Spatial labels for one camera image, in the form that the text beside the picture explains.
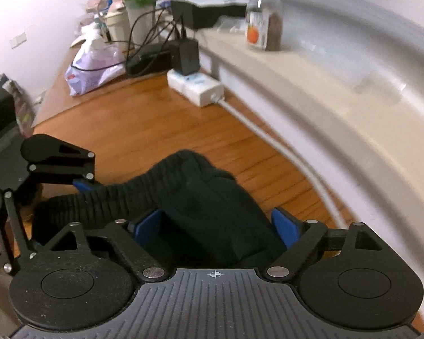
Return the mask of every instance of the white cable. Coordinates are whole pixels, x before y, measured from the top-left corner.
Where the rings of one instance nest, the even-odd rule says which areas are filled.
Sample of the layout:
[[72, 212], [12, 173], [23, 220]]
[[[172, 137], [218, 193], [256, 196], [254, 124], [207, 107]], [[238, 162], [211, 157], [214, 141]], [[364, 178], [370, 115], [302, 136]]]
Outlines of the white cable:
[[345, 229], [345, 228], [348, 227], [346, 221], [344, 220], [344, 218], [340, 214], [338, 208], [336, 207], [335, 203], [331, 199], [331, 196], [328, 193], [325, 186], [322, 184], [320, 179], [314, 174], [314, 172], [306, 164], [304, 164], [303, 161], [297, 155], [295, 155], [293, 152], [291, 152], [289, 149], [287, 149], [279, 141], [276, 141], [274, 138], [272, 138], [269, 134], [267, 134], [260, 127], [258, 127], [253, 122], [251, 122], [248, 118], [246, 118], [243, 114], [241, 114], [233, 106], [231, 106], [229, 103], [227, 103], [223, 98], [222, 99], [212, 98], [212, 100], [215, 103], [222, 106], [225, 110], [227, 110], [235, 118], [237, 118], [245, 126], [247, 126], [247, 128], [249, 128], [251, 131], [253, 131], [257, 136], [259, 136], [265, 142], [270, 144], [277, 151], [279, 151], [281, 154], [283, 154], [287, 159], [289, 159], [295, 166], [297, 166], [299, 168], [299, 170], [304, 174], [304, 176], [308, 179], [308, 181], [311, 182], [313, 188], [319, 194], [319, 197], [322, 199], [322, 202], [324, 203], [324, 205], [327, 208], [328, 212], [330, 213], [331, 217], [335, 221], [336, 226], [338, 228], [341, 228], [341, 229]]

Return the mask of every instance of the glass jar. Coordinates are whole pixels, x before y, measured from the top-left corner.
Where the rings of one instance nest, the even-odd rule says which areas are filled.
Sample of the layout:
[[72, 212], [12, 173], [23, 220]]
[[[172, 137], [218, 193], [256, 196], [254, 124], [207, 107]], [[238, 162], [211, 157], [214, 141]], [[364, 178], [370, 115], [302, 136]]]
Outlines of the glass jar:
[[250, 0], [246, 8], [246, 40], [266, 51], [281, 49], [283, 9], [281, 0]]

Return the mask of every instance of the beige container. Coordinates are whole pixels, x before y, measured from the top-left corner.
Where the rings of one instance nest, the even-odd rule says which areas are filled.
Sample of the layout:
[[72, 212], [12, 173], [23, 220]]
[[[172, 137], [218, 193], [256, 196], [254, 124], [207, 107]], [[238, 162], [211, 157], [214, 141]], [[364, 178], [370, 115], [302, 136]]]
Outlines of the beige container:
[[[104, 20], [112, 40], [129, 41], [130, 26], [126, 9], [109, 12], [104, 17]], [[122, 52], [127, 51], [127, 43], [121, 42], [119, 43], [119, 47]]]

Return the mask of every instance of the white power strip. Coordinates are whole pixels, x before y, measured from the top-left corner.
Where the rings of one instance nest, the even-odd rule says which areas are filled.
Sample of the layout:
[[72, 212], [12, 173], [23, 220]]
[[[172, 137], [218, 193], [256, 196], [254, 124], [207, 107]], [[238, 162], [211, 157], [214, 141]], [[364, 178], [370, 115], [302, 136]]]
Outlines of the white power strip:
[[204, 107], [224, 96], [224, 86], [204, 73], [182, 76], [173, 69], [166, 74], [168, 85], [197, 107]]

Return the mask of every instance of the white plastic bag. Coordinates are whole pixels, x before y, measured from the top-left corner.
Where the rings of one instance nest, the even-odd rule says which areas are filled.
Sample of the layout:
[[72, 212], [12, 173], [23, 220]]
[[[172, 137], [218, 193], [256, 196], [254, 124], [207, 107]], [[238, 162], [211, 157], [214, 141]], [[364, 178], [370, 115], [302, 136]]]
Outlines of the white plastic bag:
[[[80, 69], [100, 69], [123, 62], [124, 55], [115, 44], [106, 44], [96, 30], [85, 35], [86, 41], [73, 60], [73, 66]], [[125, 73], [123, 64], [98, 71], [81, 71], [69, 66], [64, 78], [69, 85], [70, 95], [75, 97], [99, 88]]]

